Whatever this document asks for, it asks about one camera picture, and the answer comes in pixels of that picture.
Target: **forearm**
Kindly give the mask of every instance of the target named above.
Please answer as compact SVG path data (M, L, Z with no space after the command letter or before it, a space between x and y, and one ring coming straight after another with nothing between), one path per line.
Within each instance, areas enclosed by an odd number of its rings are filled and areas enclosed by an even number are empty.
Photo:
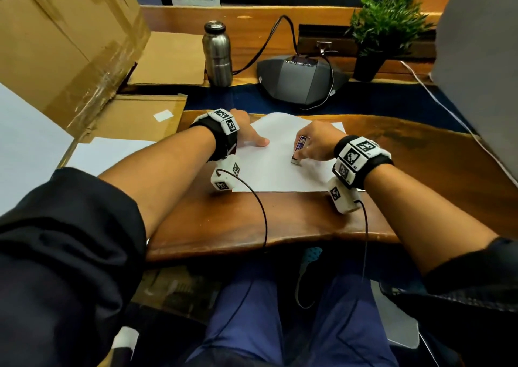
M214 135L208 128L193 127L137 151L99 178L137 203L150 237L215 148Z
M364 186L421 273L486 248L498 235L392 165L381 165Z

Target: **bottle cap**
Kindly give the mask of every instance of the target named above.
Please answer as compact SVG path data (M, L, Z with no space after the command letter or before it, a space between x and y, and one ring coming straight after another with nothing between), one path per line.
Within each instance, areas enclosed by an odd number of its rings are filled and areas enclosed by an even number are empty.
M208 34L223 34L225 29L225 25L216 20L205 23L205 32Z

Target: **white paper sheet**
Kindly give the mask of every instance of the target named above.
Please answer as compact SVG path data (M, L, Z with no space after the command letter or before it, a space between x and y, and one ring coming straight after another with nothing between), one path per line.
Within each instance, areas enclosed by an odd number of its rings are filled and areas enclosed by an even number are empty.
M0 215L49 180L73 140L0 83Z
M129 154L153 143L148 140L95 137L90 143L78 144L66 166L99 176Z
M240 178L256 192L327 191L326 183L333 176L335 160L318 162L306 159L300 166L291 163L296 134L310 122L286 113L271 113L255 121L253 127L261 136L270 139L270 144L268 147L237 149L241 159ZM344 131L342 123L333 125ZM239 183L233 191L249 189Z

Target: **wrist strap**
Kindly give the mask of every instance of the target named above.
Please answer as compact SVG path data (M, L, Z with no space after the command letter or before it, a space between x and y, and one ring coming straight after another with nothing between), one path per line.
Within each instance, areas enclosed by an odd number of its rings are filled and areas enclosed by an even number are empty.
M357 135L340 139L333 152L336 157L333 173L347 188L363 189L365 177L372 169L382 164L394 164L388 151L373 140Z
M209 161L223 160L228 154L235 152L239 125L237 125L236 119L231 113L225 109L205 113L195 118L189 128L197 125L208 128L216 140L216 149Z

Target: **potted plant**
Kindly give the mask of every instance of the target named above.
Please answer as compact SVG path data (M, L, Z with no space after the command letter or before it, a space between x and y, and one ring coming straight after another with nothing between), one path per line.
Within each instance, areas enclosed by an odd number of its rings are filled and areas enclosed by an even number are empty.
M405 54L410 43L429 30L427 15L413 0L362 0L354 10L351 30L358 45L353 78L370 82L390 57Z

